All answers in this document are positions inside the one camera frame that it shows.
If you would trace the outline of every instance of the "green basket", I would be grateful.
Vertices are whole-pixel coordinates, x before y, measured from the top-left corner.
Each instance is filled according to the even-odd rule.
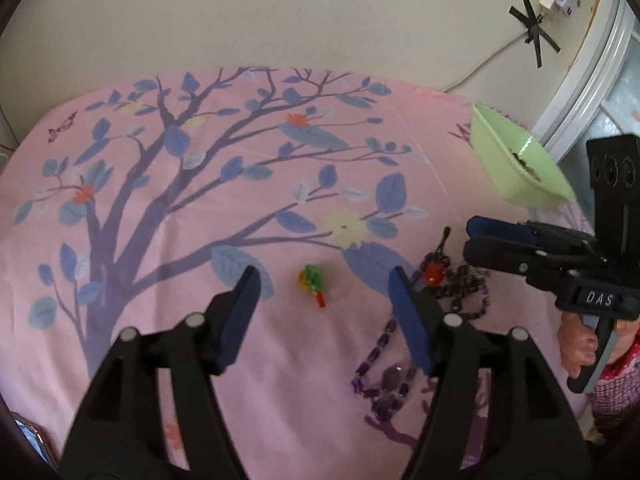
[[[575,202],[574,190],[540,143],[498,112],[474,106],[469,143],[508,202],[542,211]]]

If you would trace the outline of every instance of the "butterfly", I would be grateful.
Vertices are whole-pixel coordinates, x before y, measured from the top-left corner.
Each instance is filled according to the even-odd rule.
[[[74,125],[74,119],[76,118],[77,114],[78,111],[76,110],[71,115],[69,115],[69,117],[66,118],[59,127],[57,127],[56,129],[49,128],[49,142],[53,142],[58,138],[59,134],[70,129]]]

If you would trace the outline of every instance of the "white wall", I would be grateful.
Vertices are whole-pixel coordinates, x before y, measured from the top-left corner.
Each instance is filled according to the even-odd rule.
[[[508,48],[456,92],[533,125],[586,33],[545,25],[563,47]],[[258,64],[348,70],[433,88],[459,80],[522,30],[521,0],[24,0],[0,38],[0,100],[23,135],[53,106],[174,70]]]

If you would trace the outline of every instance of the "silver screw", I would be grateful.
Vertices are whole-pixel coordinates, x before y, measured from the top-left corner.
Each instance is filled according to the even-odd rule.
[[[529,339],[529,331],[526,328],[517,326],[511,331],[511,337],[516,341],[526,341]]]
[[[120,339],[127,343],[129,341],[133,341],[137,337],[138,337],[138,330],[136,330],[132,326],[129,326],[125,328],[122,332],[120,332]]]
[[[189,314],[184,322],[190,328],[196,328],[204,324],[205,318],[200,312],[194,312],[193,314]]]
[[[444,324],[452,328],[457,328],[462,325],[462,318],[456,313],[449,312],[444,317]]]

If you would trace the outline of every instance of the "orange flower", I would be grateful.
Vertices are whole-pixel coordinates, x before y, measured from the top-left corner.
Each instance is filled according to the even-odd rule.
[[[291,124],[291,126],[295,126],[296,128],[309,126],[309,119],[306,118],[305,114],[288,114],[285,119],[287,120],[287,123]]]
[[[164,436],[174,451],[182,449],[182,436],[180,435],[180,427],[178,427],[178,424],[166,422],[164,424]]]
[[[82,186],[74,195],[74,204],[82,205],[85,204],[87,200],[89,200],[94,195],[94,185],[87,184],[86,186]]]

